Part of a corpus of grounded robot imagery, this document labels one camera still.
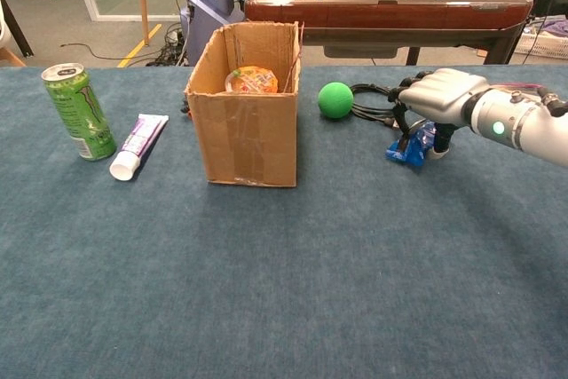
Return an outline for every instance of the green indicator light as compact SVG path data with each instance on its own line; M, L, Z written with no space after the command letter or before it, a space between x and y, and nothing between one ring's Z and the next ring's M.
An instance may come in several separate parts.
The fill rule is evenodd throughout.
M505 125L503 122L495 122L493 124L493 132L497 135L502 135L505 132Z

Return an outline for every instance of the white basket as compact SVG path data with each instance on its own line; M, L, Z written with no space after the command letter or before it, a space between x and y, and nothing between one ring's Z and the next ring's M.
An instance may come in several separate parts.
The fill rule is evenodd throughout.
M518 41L516 53L531 53L539 57L568 59L568 37L557 37L540 33L536 35L523 33Z

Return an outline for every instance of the yellow floor line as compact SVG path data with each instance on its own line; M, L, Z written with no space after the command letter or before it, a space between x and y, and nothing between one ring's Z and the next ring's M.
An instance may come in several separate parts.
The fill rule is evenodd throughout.
M162 28L162 24L157 24L156 27L152 28L152 31L148 33L148 38L151 39L158 32L160 28ZM126 67L126 65L130 62L132 57L135 57L136 54L139 53L143 47L144 47L144 40L140 41L140 43L136 45L136 48L130 51L130 53L126 57L124 57L124 59L116 67L117 68Z

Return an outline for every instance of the green energy drink can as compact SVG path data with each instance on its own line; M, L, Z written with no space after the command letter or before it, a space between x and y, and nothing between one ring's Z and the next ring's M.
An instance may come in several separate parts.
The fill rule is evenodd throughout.
M116 143L81 64L59 64L42 73L42 79L59 116L86 160L104 159Z

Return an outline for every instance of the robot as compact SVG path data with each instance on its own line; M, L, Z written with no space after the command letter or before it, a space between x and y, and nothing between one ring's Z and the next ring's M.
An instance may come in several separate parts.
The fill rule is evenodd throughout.
M182 29L187 40L187 59L194 66L213 32L227 24L244 20L244 13L234 8L234 0L188 0L181 11Z
M443 157L450 139L462 127L545 161L568 168L568 103L544 86L530 85L536 94L490 85L479 75L451 68L420 73L390 91L395 119L403 131L404 148L410 129L406 110L435 123L428 158Z

